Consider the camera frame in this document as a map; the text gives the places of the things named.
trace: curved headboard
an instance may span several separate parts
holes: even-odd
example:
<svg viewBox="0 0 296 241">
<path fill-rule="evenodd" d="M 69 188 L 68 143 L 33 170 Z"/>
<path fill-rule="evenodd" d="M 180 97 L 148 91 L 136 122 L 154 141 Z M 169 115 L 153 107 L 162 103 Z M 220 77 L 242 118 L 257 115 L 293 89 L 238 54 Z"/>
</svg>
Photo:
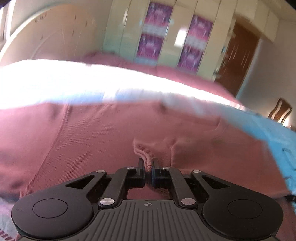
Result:
<svg viewBox="0 0 296 241">
<path fill-rule="evenodd" d="M 0 52 L 0 66 L 25 59 L 72 60 L 94 50 L 95 19 L 81 6 L 46 8 L 26 20 Z"/>
</svg>

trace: pink bedspread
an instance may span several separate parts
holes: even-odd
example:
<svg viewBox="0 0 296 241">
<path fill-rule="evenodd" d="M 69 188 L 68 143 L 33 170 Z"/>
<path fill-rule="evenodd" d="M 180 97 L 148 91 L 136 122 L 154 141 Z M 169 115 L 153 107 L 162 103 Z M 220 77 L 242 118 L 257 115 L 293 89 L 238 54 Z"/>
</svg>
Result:
<svg viewBox="0 0 296 241">
<path fill-rule="evenodd" d="M 262 141 L 221 118 L 159 102 L 45 103 L 1 110 L 0 123 L 0 193 L 23 197 L 94 170 L 114 173 L 137 165 L 139 156 L 149 170 L 151 155 L 184 173 L 201 169 L 272 197 L 289 193 Z M 129 191 L 131 199 L 162 197 L 148 187 Z M 294 240 L 290 215 L 285 213 L 281 241 Z"/>
<path fill-rule="evenodd" d="M 129 62 L 119 57 L 118 55 L 110 54 L 110 53 L 100 53 L 100 52 L 89 53 L 80 59 L 76 59 L 75 61 L 80 61 L 87 64 L 103 64 L 103 65 L 136 70 L 146 74 L 150 74 L 157 77 L 172 80 L 178 83 L 182 83 L 199 90 L 204 90 L 209 93 L 221 96 L 234 103 L 242 105 L 241 102 L 235 99 L 234 96 L 230 94 L 220 84 L 205 80 L 199 76 L 188 74 L 171 67 L 136 64 L 136 63 Z"/>
</svg>

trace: ceiling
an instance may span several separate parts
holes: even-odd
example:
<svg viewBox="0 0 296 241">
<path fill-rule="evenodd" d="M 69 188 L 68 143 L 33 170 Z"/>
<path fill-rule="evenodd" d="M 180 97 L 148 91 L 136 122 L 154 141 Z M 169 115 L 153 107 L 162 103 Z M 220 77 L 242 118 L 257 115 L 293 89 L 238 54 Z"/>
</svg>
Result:
<svg viewBox="0 0 296 241">
<path fill-rule="evenodd" d="M 286 21 L 296 22 L 296 10 L 285 0 L 262 0 L 280 18 Z"/>
</svg>

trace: cabinet door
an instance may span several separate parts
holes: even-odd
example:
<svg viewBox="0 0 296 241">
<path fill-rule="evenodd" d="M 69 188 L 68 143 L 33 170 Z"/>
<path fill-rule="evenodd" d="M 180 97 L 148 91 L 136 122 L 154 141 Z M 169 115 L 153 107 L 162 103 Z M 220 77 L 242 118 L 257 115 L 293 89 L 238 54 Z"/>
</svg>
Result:
<svg viewBox="0 0 296 241">
<path fill-rule="evenodd" d="M 152 0 L 152 2 L 162 3 L 169 6 L 174 6 L 176 3 L 176 0 Z"/>
<path fill-rule="evenodd" d="M 222 0 L 197 74 L 212 79 L 223 49 L 237 0 Z"/>
<path fill-rule="evenodd" d="M 220 0 L 198 0 L 194 14 L 215 21 Z"/>
<path fill-rule="evenodd" d="M 170 5 L 150 2 L 134 59 L 136 63 L 157 64 L 172 11 L 173 7 Z"/>
<path fill-rule="evenodd" d="M 264 35 L 270 39 L 272 42 L 276 39 L 276 32 L 279 25 L 278 17 L 272 12 L 269 11 L 266 26 L 264 29 Z"/>
<path fill-rule="evenodd" d="M 253 21 L 256 14 L 257 3 L 258 0 L 238 0 L 235 14 Z"/>
<path fill-rule="evenodd" d="M 120 43 L 131 0 L 113 0 L 103 50 L 119 54 Z"/>
<path fill-rule="evenodd" d="M 177 0 L 176 4 L 179 6 L 195 9 L 197 0 Z"/>
<path fill-rule="evenodd" d="M 149 3 L 150 0 L 131 1 L 119 50 L 128 60 L 134 60 Z"/>
<path fill-rule="evenodd" d="M 261 33 L 264 32 L 264 28 L 267 22 L 268 17 L 268 7 L 262 2 L 259 1 L 257 4 L 257 10 L 255 14 L 255 18 L 252 21 L 252 24 L 260 30 Z"/>
<path fill-rule="evenodd" d="M 174 68 L 177 66 L 192 16 L 193 10 L 175 5 L 158 59 L 158 65 L 167 65 Z"/>
</svg>

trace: chair back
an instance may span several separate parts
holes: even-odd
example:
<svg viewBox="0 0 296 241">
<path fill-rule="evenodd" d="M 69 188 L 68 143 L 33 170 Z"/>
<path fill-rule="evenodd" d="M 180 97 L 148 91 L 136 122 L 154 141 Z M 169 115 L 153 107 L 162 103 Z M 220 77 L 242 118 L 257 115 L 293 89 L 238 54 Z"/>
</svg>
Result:
<svg viewBox="0 0 296 241">
<path fill-rule="evenodd" d="M 270 112 L 268 118 L 271 118 L 272 120 L 275 120 L 278 122 L 282 118 L 282 116 L 286 113 L 281 120 L 281 124 L 283 124 L 285 119 L 288 117 L 288 115 L 291 112 L 292 112 L 292 106 L 283 98 L 279 98 L 279 101 L 277 102 L 276 107 Z"/>
</svg>

